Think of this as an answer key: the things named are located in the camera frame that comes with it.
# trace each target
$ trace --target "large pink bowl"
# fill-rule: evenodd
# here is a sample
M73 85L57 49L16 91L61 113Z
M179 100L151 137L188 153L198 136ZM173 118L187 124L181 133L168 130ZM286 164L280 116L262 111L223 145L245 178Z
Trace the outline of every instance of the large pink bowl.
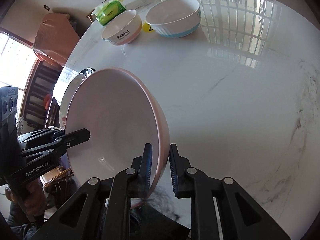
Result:
M114 177L153 148L150 192L156 187L169 155L169 128L164 113L146 86L121 68L90 75L69 106L65 132L86 128L89 141L67 150L71 168L83 185L89 178Z

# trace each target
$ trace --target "yellow tag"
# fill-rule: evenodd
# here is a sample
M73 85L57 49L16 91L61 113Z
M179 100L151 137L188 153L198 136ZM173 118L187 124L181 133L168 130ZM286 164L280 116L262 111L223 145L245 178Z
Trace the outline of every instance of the yellow tag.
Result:
M151 33L154 31L154 29L146 22L142 25L142 30L146 33Z

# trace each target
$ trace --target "table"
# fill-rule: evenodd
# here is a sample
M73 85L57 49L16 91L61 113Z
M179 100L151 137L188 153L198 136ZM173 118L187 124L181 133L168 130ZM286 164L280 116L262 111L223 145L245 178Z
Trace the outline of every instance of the table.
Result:
M161 1L123 3L144 19ZM95 21L54 96L86 67L131 71L161 105L180 155L208 176L233 177L300 239L320 210L320 31L275 0L198 1L200 27L179 39L141 32L114 46ZM174 198L168 167L154 195L190 227L190 201Z

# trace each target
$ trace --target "green tissue package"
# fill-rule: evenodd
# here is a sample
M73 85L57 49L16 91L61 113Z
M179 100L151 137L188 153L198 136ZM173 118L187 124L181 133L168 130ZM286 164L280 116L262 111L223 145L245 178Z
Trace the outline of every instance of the green tissue package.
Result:
M107 0L102 4L98 5L92 14L97 17L97 20L102 24L106 25L114 17L124 12L126 7L120 3L119 0Z

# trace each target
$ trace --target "screw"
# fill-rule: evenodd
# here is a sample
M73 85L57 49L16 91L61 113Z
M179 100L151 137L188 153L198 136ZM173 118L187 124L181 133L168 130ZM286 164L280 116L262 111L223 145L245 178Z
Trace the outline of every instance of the screw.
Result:
M90 185L96 185L98 183L98 179L97 178L91 178L88 180L88 183Z
M225 182L226 184L228 184L228 185L231 185L231 184L233 183L233 179L227 177L227 178L224 179L224 182Z
M128 169L125 171L125 173L126 173L126 174L129 174L129 175L134 174L135 172L136 172L136 170L135 170L134 168L128 168Z
M195 174L197 172L197 170L195 169L195 168L188 168L187 169L187 173L189 173L189 174Z

